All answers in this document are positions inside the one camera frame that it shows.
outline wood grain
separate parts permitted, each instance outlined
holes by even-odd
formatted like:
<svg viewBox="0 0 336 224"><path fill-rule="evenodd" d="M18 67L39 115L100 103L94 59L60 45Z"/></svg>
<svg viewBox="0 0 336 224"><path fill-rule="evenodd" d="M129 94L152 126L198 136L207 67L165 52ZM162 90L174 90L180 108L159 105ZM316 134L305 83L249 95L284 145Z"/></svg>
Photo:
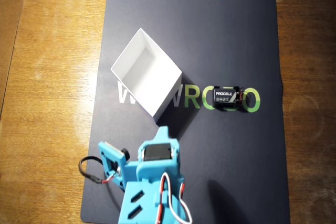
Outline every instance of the wood grain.
<svg viewBox="0 0 336 224"><path fill-rule="evenodd" d="M0 0L0 115L23 0Z"/></svg>
<svg viewBox="0 0 336 224"><path fill-rule="evenodd" d="M335 223L335 0L277 0L292 224ZM0 223L80 223L106 0L24 0L0 122Z"/></svg>

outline red wire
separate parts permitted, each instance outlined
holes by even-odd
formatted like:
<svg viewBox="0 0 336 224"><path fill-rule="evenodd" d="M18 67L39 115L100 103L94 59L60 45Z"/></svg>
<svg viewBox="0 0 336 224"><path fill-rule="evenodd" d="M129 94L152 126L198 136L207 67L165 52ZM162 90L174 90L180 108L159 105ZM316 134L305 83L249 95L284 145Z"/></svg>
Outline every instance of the red wire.
<svg viewBox="0 0 336 224"><path fill-rule="evenodd" d="M183 197L183 192L184 192L184 183L182 184L182 188L181 188L181 199Z"/></svg>
<svg viewBox="0 0 336 224"><path fill-rule="evenodd" d="M112 177L110 177L109 179L104 179L101 183L102 184L107 184L113 178L114 178L114 175Z"/></svg>
<svg viewBox="0 0 336 224"><path fill-rule="evenodd" d="M164 189L164 183L166 182L166 177L163 177L162 179L162 185L160 188L160 209L159 209L159 218L157 219L157 223L156 224L160 224L161 223L161 216L162 216L162 194L163 194L163 189Z"/></svg>

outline black wire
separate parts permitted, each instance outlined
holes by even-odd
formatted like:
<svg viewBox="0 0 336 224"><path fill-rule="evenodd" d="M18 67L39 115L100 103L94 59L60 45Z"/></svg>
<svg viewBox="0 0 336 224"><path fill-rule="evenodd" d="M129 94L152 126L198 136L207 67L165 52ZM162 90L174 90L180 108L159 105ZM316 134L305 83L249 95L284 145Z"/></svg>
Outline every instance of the black wire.
<svg viewBox="0 0 336 224"><path fill-rule="evenodd" d="M79 169L79 172L81 173L81 175L83 175L85 178L88 178L89 180L95 182L96 184L102 184L102 181L103 179L100 179L98 177L96 177L95 175L92 175L92 174L88 174L86 172L84 172L83 168L82 168L82 163L86 160L95 160L97 162L99 162L101 165L103 164L102 160L98 157L95 157L95 156L87 156L87 157L84 157L82 158L79 163L78 163L78 169Z"/></svg>

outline procell battery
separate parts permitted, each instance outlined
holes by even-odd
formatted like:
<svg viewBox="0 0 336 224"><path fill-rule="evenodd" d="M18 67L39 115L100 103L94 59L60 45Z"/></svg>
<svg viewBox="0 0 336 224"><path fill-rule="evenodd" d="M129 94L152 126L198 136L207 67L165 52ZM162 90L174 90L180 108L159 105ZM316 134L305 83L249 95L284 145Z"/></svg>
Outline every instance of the procell battery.
<svg viewBox="0 0 336 224"><path fill-rule="evenodd" d="M240 87L213 89L213 107L215 108L236 108L241 105L244 89Z"/></svg>

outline green letter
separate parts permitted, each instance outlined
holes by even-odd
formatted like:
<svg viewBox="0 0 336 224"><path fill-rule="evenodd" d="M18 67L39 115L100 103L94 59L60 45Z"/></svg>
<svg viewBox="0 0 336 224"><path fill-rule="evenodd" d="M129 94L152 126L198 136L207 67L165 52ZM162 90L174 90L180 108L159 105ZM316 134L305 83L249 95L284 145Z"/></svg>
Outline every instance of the green letter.
<svg viewBox="0 0 336 224"><path fill-rule="evenodd" d="M196 90L196 93L194 95L190 95L189 94L189 89L194 89ZM200 106L198 105L197 101L196 101L196 98L199 97L200 95L200 89L198 88L198 86L196 85L190 85L190 84L186 84L185 85L185 96L184 96L184 106L186 108L188 108L189 106L189 99L191 99L195 105L195 108L199 109Z"/></svg>
<svg viewBox="0 0 336 224"><path fill-rule="evenodd" d="M256 104L254 105L253 108L249 108L246 104L246 96L249 92L253 93L254 96L256 97ZM250 113L256 112L259 109L259 107L260 107L260 95L259 95L257 90L255 90L254 88L245 89L244 95L243 95L243 107L246 111L248 111Z"/></svg>
<svg viewBox="0 0 336 224"><path fill-rule="evenodd" d="M202 94L202 101L204 104L204 107L206 107L208 110L213 110L214 107L210 106L207 102L206 102L206 94L209 90L213 90L214 86L208 86L203 90L203 94Z"/></svg>

